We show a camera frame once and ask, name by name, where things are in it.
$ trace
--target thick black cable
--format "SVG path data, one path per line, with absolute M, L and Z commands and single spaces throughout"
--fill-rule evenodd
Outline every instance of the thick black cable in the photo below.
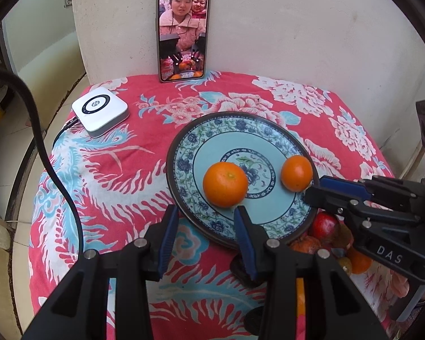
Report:
M 74 220 L 77 227 L 77 236 L 79 238 L 79 254 L 83 253 L 83 232 L 82 232 L 82 222 L 80 221 L 79 213 L 77 212 L 76 206 L 73 199 L 69 195 L 68 191 L 62 184 L 61 180 L 58 178 L 55 170 L 50 163 L 49 157 L 47 156 L 46 147 L 44 146 L 44 139 L 42 136 L 41 124 L 39 122 L 39 115 L 36 108 L 33 95 L 28 89 L 27 85 L 15 74 L 0 68 L 0 83 L 6 84 L 11 88 L 15 93 L 17 93 L 20 98 L 24 101 L 25 107 L 28 111 L 28 116 L 30 117 L 30 123 L 32 124 L 33 137 L 35 139 L 36 149 L 38 150 L 39 157 L 41 162 L 46 169 L 50 179 L 53 181 L 55 186 L 58 188 L 62 196 L 66 199 L 66 202 L 71 209 Z
M 66 125 L 59 131 L 59 133 L 57 134 L 57 136 L 53 140 L 52 149 L 55 148 L 55 143 L 57 143 L 57 140 L 60 138 L 60 135 L 62 135 L 64 132 L 66 132 L 66 130 L 68 130 L 69 128 L 71 128 L 72 126 L 77 124 L 78 122 L 79 122 L 79 118 L 77 116 L 75 116 L 66 123 Z

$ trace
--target blue gripper pad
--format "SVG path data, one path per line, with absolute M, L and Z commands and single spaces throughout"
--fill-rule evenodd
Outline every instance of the blue gripper pad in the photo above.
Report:
M 246 272 L 252 280 L 256 280 L 257 278 L 256 253 L 252 245 L 252 241 L 250 240 L 250 236 L 247 231 L 245 222 L 243 220 L 244 218 L 247 218 L 248 222 L 250 222 L 250 219 L 245 209 L 243 213 L 245 213 L 246 216 L 241 215 L 239 207 L 237 207 L 234 211 L 236 240 L 238 242 L 241 255 L 243 257 L 243 262 L 244 262 L 244 267 L 246 269 Z
M 163 221 L 166 224 L 165 234 L 163 235 L 162 242 L 159 249 L 158 257 L 158 273 L 159 277 L 162 278 L 164 273 L 167 271 L 169 266 L 170 257 L 172 255 L 173 243 L 175 242 L 176 232 L 178 231 L 178 208 L 173 206 L 173 209 L 167 209 L 166 214 L 163 217 Z
M 363 201 L 368 201 L 372 197 L 372 195 L 368 193 L 364 184 L 358 184 L 356 182 L 348 180 L 335 179 L 323 176 L 320 179 L 320 186 L 323 188 L 332 189 L 339 193 L 344 193 L 349 196 L 360 198 Z

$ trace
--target pink coat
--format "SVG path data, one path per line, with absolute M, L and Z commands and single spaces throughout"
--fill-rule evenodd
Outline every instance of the pink coat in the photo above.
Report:
M 159 34 L 177 33 L 179 35 L 178 47 L 181 51 L 189 49 L 200 33 L 205 32 L 205 27 L 200 19 L 194 19 L 190 14 L 178 23 L 173 18 L 172 10 L 167 10 L 159 18 Z

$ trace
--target woman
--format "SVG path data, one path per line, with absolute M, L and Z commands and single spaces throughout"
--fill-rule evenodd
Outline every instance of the woman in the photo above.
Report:
M 159 18 L 159 34 L 177 33 L 179 49 L 187 51 L 200 33 L 205 32 L 205 27 L 190 14 L 192 0 L 169 0 L 169 4 L 170 9 Z
M 192 1 L 192 18 L 206 19 L 206 7 L 208 0 Z

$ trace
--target plate rim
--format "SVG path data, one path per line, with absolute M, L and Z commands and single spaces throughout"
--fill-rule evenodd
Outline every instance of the plate rim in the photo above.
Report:
M 225 117 L 225 116 L 245 117 L 251 120 L 261 121 L 269 125 L 270 127 L 277 129 L 279 132 L 281 132 L 283 135 L 289 138 L 293 142 L 293 144 L 297 146 L 297 148 L 301 151 L 302 155 L 309 160 L 313 168 L 313 185 L 319 185 L 320 179 L 318 177 L 318 171 L 316 170 L 316 167 L 315 167 L 315 164 L 313 163 L 312 158 L 310 157 L 305 147 L 300 143 L 300 141 L 298 141 L 295 138 L 295 136 L 293 136 L 287 129 L 284 129 L 280 125 L 268 119 L 265 119 L 261 116 L 258 116 L 255 114 L 248 114 L 246 112 L 240 112 L 240 111 L 222 111 L 222 112 L 214 112 L 212 114 L 203 115 L 191 121 L 190 123 L 187 123 L 186 126 L 182 128 L 172 140 L 172 143 L 170 144 L 170 147 L 169 147 L 169 151 L 167 152 L 167 158 L 165 160 L 165 167 L 167 169 L 166 178 L 167 178 L 167 184 L 169 187 L 170 194 L 172 195 L 175 201 L 175 204 L 177 205 L 177 207 L 179 208 L 183 216 L 186 217 L 187 220 L 189 220 L 195 226 L 195 228 L 197 228 L 204 236 L 216 242 L 217 244 L 220 244 L 232 249 L 239 249 L 238 244 L 236 243 L 235 240 L 224 237 L 216 233 L 212 229 L 207 228 L 203 222 L 201 222 L 193 213 L 190 212 L 189 208 L 187 207 L 187 204 L 182 200 L 181 196 L 178 193 L 178 188 L 176 187 L 176 181 L 175 181 L 175 171 L 173 169 L 175 151 L 176 151 L 176 148 L 178 147 L 179 142 L 184 138 L 184 136 L 200 123 L 209 121 L 216 117 Z M 317 211 L 318 211 L 317 208 L 311 207 L 311 210 L 309 214 L 307 215 L 307 218 L 302 222 L 302 224 L 298 226 L 296 231 L 285 238 L 279 239 L 279 241 L 283 244 L 289 244 L 293 242 L 294 240 L 296 240 L 298 237 L 300 237 L 303 233 L 306 232 L 306 230 L 311 225 L 314 217 L 316 216 Z

